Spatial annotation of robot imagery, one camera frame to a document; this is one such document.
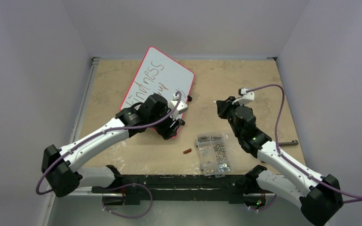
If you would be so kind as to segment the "red marker cap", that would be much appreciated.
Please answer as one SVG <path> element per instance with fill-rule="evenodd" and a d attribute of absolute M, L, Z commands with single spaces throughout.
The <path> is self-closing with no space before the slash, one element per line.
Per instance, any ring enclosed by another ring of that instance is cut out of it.
<path fill-rule="evenodd" d="M 188 153 L 190 153 L 191 151 L 192 151 L 191 148 L 190 148 L 190 149 L 187 149 L 187 150 L 183 151 L 183 154 L 188 154 Z"/>

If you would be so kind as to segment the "pink framed whiteboard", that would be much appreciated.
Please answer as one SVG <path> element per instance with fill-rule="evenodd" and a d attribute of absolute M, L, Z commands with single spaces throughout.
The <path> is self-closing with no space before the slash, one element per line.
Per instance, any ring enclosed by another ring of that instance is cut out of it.
<path fill-rule="evenodd" d="M 187 103 L 194 77 L 190 69 L 149 47 L 115 116 L 127 128 L 120 133 L 133 137 L 147 128 L 156 130 L 161 122 L 176 121 L 170 118 L 168 103 L 180 99 Z"/>

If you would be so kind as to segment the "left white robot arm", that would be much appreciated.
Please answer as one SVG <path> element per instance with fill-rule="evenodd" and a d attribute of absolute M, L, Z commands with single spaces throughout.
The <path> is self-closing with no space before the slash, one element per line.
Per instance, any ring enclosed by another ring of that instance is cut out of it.
<path fill-rule="evenodd" d="M 109 147 L 125 141 L 148 128 L 153 128 L 164 140 L 177 135 L 185 124 L 181 115 L 187 103 L 177 91 L 172 100 L 154 93 L 144 101 L 123 108 L 114 118 L 87 136 L 60 148 L 50 145 L 43 151 L 42 177 L 36 186 L 38 195 L 53 192 L 64 197 L 80 187 L 98 186 L 111 193 L 120 190 L 122 180 L 114 166 L 85 167 L 90 159 Z"/>

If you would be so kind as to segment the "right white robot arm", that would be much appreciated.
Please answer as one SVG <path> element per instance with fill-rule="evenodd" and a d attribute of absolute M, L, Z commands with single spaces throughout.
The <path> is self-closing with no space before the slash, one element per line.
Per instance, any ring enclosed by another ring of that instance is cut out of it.
<path fill-rule="evenodd" d="M 344 205 L 342 195 L 336 192 L 340 189 L 338 179 L 331 174 L 324 176 L 292 158 L 256 126 L 253 110 L 234 104 L 235 100 L 233 96 L 217 100 L 218 116 L 227 120 L 246 153 L 280 173 L 277 176 L 265 166 L 255 166 L 246 174 L 246 192 L 271 191 L 297 206 L 313 225 L 325 225 Z"/>

